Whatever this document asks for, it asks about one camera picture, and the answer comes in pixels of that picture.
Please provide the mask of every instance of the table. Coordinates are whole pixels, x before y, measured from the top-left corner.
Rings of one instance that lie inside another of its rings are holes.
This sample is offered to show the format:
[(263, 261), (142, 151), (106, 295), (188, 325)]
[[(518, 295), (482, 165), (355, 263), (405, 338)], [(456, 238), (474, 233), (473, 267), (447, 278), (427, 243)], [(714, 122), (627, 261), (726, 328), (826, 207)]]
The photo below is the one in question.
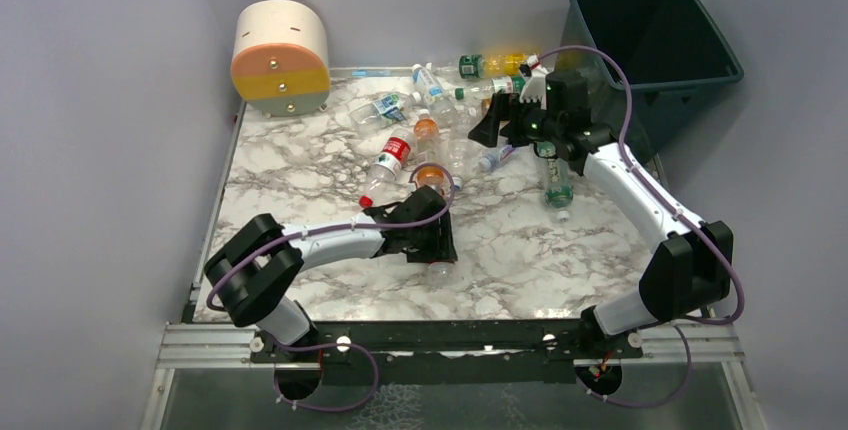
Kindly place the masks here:
[[(365, 171), (391, 127), (360, 140), (347, 113), (388, 91), (411, 93), (411, 78), (336, 78), (326, 109), (303, 117), (269, 119), (247, 106), (203, 260), (260, 213), (282, 223), (321, 223), (358, 212)], [(542, 203), (536, 158), (532, 148), (519, 149), (457, 194), (453, 282), (431, 285), (425, 265), (391, 255), (309, 270), (287, 296), (314, 320), (529, 319), (577, 317), (633, 288), (650, 260), (635, 227), (574, 174), (572, 217), (557, 221)], [(229, 321), (206, 307), (210, 288), (204, 278), (193, 321)]]

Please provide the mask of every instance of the cable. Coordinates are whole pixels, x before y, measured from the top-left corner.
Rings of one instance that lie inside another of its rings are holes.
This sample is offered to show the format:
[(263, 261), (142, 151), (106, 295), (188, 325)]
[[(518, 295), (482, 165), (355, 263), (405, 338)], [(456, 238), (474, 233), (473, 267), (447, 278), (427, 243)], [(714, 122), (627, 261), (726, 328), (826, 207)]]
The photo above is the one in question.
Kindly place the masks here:
[(280, 347), (281, 349), (283, 349), (287, 352), (298, 352), (298, 353), (300, 353), (300, 352), (312, 352), (312, 351), (315, 351), (315, 350), (323, 350), (325, 348), (334, 348), (334, 347), (340, 347), (340, 346), (350, 347), (350, 348), (353, 348), (353, 349), (355, 349), (359, 352), (362, 352), (362, 354), (365, 355), (368, 358), (368, 361), (371, 363), (371, 369), (374, 370), (374, 381), (371, 383), (371, 388), (368, 389), (368, 393), (364, 397), (362, 397), (361, 400), (359, 400), (356, 403), (351, 403), (350, 405), (344, 405), (344, 406), (341, 406), (341, 407), (324, 407), (324, 406), (321, 406), (321, 405), (312, 405), (310, 403), (300, 403), (299, 400), (295, 400), (295, 401), (289, 400), (288, 398), (286, 398), (283, 395), (283, 391), (280, 390), (280, 387), (277, 385), (277, 380), (274, 379), (273, 384), (274, 384), (274, 390), (276, 390), (276, 392), (277, 392), (277, 402), (278, 403), (279, 402), (286, 402), (286, 403), (288, 403), (292, 406), (292, 409), (297, 409), (298, 407), (300, 407), (300, 408), (305, 408), (307, 410), (315, 410), (317, 412), (342, 413), (342, 412), (349, 412), (351, 410), (355, 410), (355, 409), (365, 405), (366, 403), (368, 403), (369, 400), (374, 398), (374, 395), (377, 394), (377, 388), (379, 387), (379, 384), (380, 384), (380, 367), (377, 365), (377, 359), (374, 358), (374, 355), (371, 354), (371, 352), (369, 352), (362, 345), (357, 345), (355, 343), (322, 343), (320, 345), (311, 345), (311, 346), (308, 346), (308, 347), (292, 347), (290, 345), (284, 345), (284, 344), (280, 343), (280, 341), (277, 340), (277, 337), (271, 335), (270, 333), (266, 332), (266, 334), (274, 340), (274, 342), (277, 344), (278, 347)]
[(627, 80), (627, 76), (624, 75), (624, 70), (606, 53), (598, 50), (597, 48), (587, 47), (584, 45), (565, 45), (559, 48), (555, 48), (550, 52), (547, 52), (539, 57), (539, 61), (542, 59), (550, 57), (551, 55), (555, 55), (560, 52), (565, 52), (569, 50), (578, 50), (582, 52), (594, 53), (595, 55), (600, 56), (604, 61), (606, 61), (618, 74), (618, 78), (621, 79), (621, 85), (624, 87), (624, 95), (626, 97), (625, 101), (625, 109), (624, 109), (624, 123), (621, 125), (621, 135), (618, 138), (618, 153), (621, 155), (621, 159), (624, 162), (624, 165), (630, 170), (630, 172), (636, 176), (636, 179), (642, 184), (642, 186), (647, 190), (654, 199), (660, 203), (663, 207), (665, 207), (668, 212), (675, 216), (683, 225), (685, 225), (689, 230), (692, 231), (698, 238), (704, 242), (704, 245), (710, 249), (710, 251), (715, 255), (719, 262), (721, 262), (722, 266), (727, 270), (727, 274), (730, 276), (730, 280), (733, 282), (733, 287), (736, 288), (736, 310), (733, 311), (727, 317), (722, 318), (702, 318), (702, 317), (682, 317), (686, 320), (691, 320), (693, 322), (702, 323), (705, 325), (727, 325), (735, 322), (742, 315), (742, 312), (745, 310), (745, 292), (742, 290), (742, 283), (739, 280), (739, 275), (736, 274), (736, 270), (733, 269), (733, 265), (730, 264), (730, 261), (727, 257), (721, 253), (721, 250), (710, 240), (706, 234), (701, 230), (701, 228), (686, 218), (684, 215), (677, 214), (677, 207), (665, 199), (665, 197), (651, 184), (650, 177), (644, 175), (642, 171), (636, 166), (632, 160), (630, 160), (630, 156), (627, 155), (626, 146), (624, 143), (624, 137), (627, 135), (627, 130), (630, 128), (630, 119), (633, 115), (633, 89), (630, 87), (630, 82)]
[(627, 402), (627, 401), (624, 401), (624, 400), (618, 400), (616, 398), (609, 397), (608, 395), (599, 395), (599, 394), (593, 392), (592, 390), (590, 390), (589, 387), (587, 387), (586, 384), (583, 383), (583, 381), (580, 380), (579, 378), (577, 379), (577, 381), (580, 383), (580, 385), (584, 389), (586, 389), (586, 394), (588, 394), (589, 396), (591, 396), (591, 397), (593, 397), (597, 400), (600, 400), (604, 403), (609, 403), (611, 405), (615, 405), (616, 407), (656, 408), (656, 407), (661, 407), (661, 406), (665, 405), (666, 403), (673, 401), (674, 399), (679, 397), (681, 394), (683, 394), (683, 391), (686, 390), (687, 386), (689, 386), (689, 380), (691, 379), (691, 376), (692, 376), (692, 350), (689, 348), (689, 342), (686, 340), (686, 336), (683, 335), (683, 331), (680, 330), (680, 328), (677, 325), (672, 325), (672, 327), (675, 330), (677, 330), (677, 333), (680, 334), (680, 338), (683, 340), (683, 348), (686, 350), (686, 375), (683, 376), (683, 381), (680, 382), (680, 386), (678, 386), (673, 392), (669, 393), (665, 397), (663, 397), (663, 398), (661, 398), (657, 401), (647, 402), (647, 403)]
[[(453, 177), (451, 176), (450, 172), (448, 172), (445, 167), (439, 165), (438, 163), (422, 163), (421, 165), (418, 165), (417, 167), (415, 167), (415, 169), (409, 175), (409, 183), (413, 182), (415, 174), (418, 173), (418, 171), (421, 170), (424, 167), (436, 167), (436, 168), (438, 168), (439, 170), (441, 170), (445, 174), (445, 176), (448, 179), (448, 183), (450, 184), (450, 194), (448, 194), (448, 199), (445, 201), (445, 206), (441, 210), (436, 212), (436, 214), (433, 215), (432, 217), (425, 218), (424, 220), (419, 220), (417, 222), (410, 222), (410, 223), (363, 223), (361, 225), (356, 225), (354, 228), (363, 228), (363, 229), (366, 229), (366, 230), (392, 230), (392, 229), (414, 228), (414, 227), (420, 227), (422, 225), (427, 225), (428, 223), (431, 223), (431, 222), (435, 222), (436, 220), (441, 218), (442, 215), (447, 213), (448, 209), (453, 204), (453, 198), (454, 198), (454, 195), (456, 194), (456, 189), (453, 186)], [(226, 311), (226, 309), (223, 306), (215, 304), (212, 301), (212, 299), (215, 298), (216, 295), (218, 295), (218, 292), (220, 292), (221, 289), (224, 288), (224, 285), (226, 285), (227, 282), (229, 282), (238, 272), (244, 270), (244, 268), (247, 267), (251, 262), (256, 260), (258, 257), (261, 257), (262, 255), (265, 255), (266, 253), (270, 252), (271, 250), (273, 250), (277, 246), (282, 245), (282, 244), (288, 242), (289, 240), (294, 240), (295, 238), (305, 237), (306, 234), (308, 234), (308, 235), (321, 235), (321, 234), (324, 234), (324, 233), (350, 231), (350, 230), (351, 230), (351, 225), (349, 223), (344, 223), (344, 224), (340, 223), (338, 225), (328, 225), (326, 227), (313, 228), (313, 229), (310, 229), (310, 230), (305, 231), (305, 232), (290, 233), (288, 235), (283, 235), (282, 237), (271, 240), (270, 242), (266, 243), (265, 245), (262, 245), (261, 247), (259, 247), (255, 252), (248, 255), (247, 258), (245, 258), (244, 260), (237, 263), (233, 268), (230, 269), (230, 271), (228, 271), (226, 274), (224, 274), (224, 276), (221, 277), (221, 279), (218, 280), (218, 282), (215, 283), (214, 286), (212, 286), (212, 290), (209, 292), (209, 295), (207, 295), (207, 297), (206, 297), (206, 307), (210, 308), (212, 310), (219, 311), (219, 312)]]

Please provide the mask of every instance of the trash can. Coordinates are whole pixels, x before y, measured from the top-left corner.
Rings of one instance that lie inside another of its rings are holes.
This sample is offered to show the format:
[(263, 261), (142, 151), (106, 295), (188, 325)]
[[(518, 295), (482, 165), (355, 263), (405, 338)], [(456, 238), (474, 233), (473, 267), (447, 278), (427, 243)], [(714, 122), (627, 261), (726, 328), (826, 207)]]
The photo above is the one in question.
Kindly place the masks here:
[[(705, 110), (711, 94), (742, 79), (742, 67), (699, 0), (569, 2), (562, 44), (597, 48), (624, 69), (634, 111), (627, 142), (643, 163)], [(595, 76), (593, 118), (618, 135), (624, 91), (615, 71), (581, 52), (559, 54), (556, 69), (567, 68)]]

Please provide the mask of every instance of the bottle with green label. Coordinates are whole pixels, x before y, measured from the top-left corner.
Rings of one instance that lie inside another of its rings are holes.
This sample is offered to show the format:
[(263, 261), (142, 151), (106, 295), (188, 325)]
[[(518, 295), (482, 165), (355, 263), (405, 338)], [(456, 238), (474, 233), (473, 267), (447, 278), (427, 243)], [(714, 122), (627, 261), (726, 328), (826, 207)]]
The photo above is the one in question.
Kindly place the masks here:
[(495, 77), (473, 87), (460, 87), (453, 91), (457, 100), (464, 98), (487, 98), (493, 93), (521, 93), (524, 88), (524, 77)]
[(359, 137), (368, 138), (389, 125), (406, 120), (403, 112), (422, 101), (418, 92), (412, 92), (412, 95), (390, 93), (351, 110), (348, 116)]
[(507, 55), (463, 55), (456, 62), (433, 69), (444, 77), (459, 76), (464, 80), (476, 80), (506, 75), (514, 77), (521, 74), (521, 64), (530, 55), (525, 53), (510, 53)]
[(559, 220), (567, 220), (571, 215), (565, 208), (574, 200), (574, 187), (568, 175), (568, 164), (556, 158), (556, 148), (550, 142), (536, 144), (539, 153), (539, 169), (542, 172), (542, 194), (545, 204), (556, 212)]

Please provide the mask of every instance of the water bottle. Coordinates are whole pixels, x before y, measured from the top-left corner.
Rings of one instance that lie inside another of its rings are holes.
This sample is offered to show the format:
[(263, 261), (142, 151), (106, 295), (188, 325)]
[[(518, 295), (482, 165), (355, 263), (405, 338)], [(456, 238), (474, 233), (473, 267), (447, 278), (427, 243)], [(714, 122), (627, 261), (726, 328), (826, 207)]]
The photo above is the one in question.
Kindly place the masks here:
[(454, 89), (453, 94), (457, 100), (466, 97), (491, 97), (493, 93), (521, 93), (524, 88), (524, 77), (495, 77), (481, 85), (473, 87), (459, 87)]
[(368, 208), (375, 200), (382, 200), (386, 189), (395, 181), (400, 169), (409, 157), (412, 144), (412, 133), (405, 128), (398, 128), (383, 146), (383, 151), (365, 175), (365, 187), (359, 206)]
[(412, 67), (412, 82), (415, 84), (415, 89), (424, 98), (424, 103), (430, 110), (433, 120), (444, 128), (450, 127), (456, 109), (445, 95), (445, 90), (436, 80), (436, 77), (423, 66), (414, 65)]
[(480, 157), (477, 166), (483, 173), (492, 173), (503, 165), (514, 152), (515, 147), (512, 145), (501, 145), (498, 148), (493, 148)]
[(390, 93), (372, 100), (348, 114), (359, 138), (368, 138), (379, 130), (406, 120), (403, 112), (422, 102), (421, 94)]
[(435, 72), (445, 77), (458, 75), (462, 79), (489, 78), (501, 75), (512, 77), (521, 74), (521, 64), (526, 62), (529, 56), (526, 53), (463, 55), (459, 57), (458, 61), (435, 69)]
[[(415, 122), (415, 146), (418, 148), (416, 162), (442, 164), (441, 152), (439, 152), (439, 125), (430, 116), (428, 110), (421, 110), (418, 121)], [(415, 175), (415, 182), (419, 187), (429, 185), (441, 193), (444, 193), (445, 173), (438, 167), (424, 167)]]
[(463, 185), (476, 176), (479, 168), (474, 165), (474, 162), (483, 147), (468, 139), (468, 132), (477, 125), (479, 120), (480, 114), (474, 107), (457, 110), (456, 118), (448, 134), (447, 168), (456, 190), (462, 190)]
[(574, 200), (574, 187), (571, 185), (571, 177), (568, 176), (568, 164), (565, 160), (554, 158), (556, 148), (550, 142), (536, 144), (536, 150), (539, 156), (543, 157), (538, 160), (544, 182), (542, 194), (545, 203), (556, 211), (557, 219), (567, 220), (571, 214), (565, 208)]

